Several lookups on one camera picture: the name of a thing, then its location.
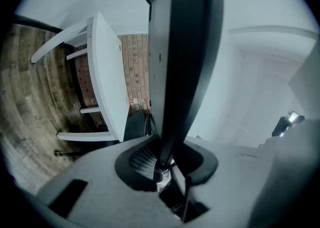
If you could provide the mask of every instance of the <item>desk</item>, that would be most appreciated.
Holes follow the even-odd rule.
[[[31,58],[36,63],[46,53],[80,34],[86,32],[90,79],[93,86],[98,110],[101,112],[108,132],[68,133],[60,132],[57,137],[69,141],[112,141],[124,139],[129,111],[122,44],[100,12],[93,17],[78,22],[58,33],[46,42]],[[67,59],[83,55],[80,50]]]

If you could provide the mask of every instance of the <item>mesh grille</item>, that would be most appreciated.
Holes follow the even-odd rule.
[[[153,180],[155,165],[157,158],[150,151],[148,146],[145,146],[131,155],[130,166],[140,175]]]

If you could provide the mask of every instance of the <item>light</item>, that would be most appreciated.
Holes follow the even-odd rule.
[[[299,114],[296,112],[291,112],[291,115],[289,117],[289,121],[292,123],[297,117],[299,117]]]

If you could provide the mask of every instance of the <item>white desk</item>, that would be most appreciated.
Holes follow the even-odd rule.
[[[119,140],[122,142],[129,111],[122,44],[100,12],[94,17],[78,22],[58,33],[32,56],[31,62],[37,62],[60,43],[83,34],[85,30],[87,36],[85,52],[88,56],[90,79],[99,106],[98,110],[101,112],[109,132],[60,132],[57,137],[69,141]],[[69,55],[67,59],[83,55],[83,52],[79,51],[79,54],[76,52],[72,56]]]

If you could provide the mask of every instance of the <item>white desk surface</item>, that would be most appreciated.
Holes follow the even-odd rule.
[[[100,12],[93,17],[92,36],[87,37],[94,94],[110,134],[122,142],[129,111],[122,44]]]

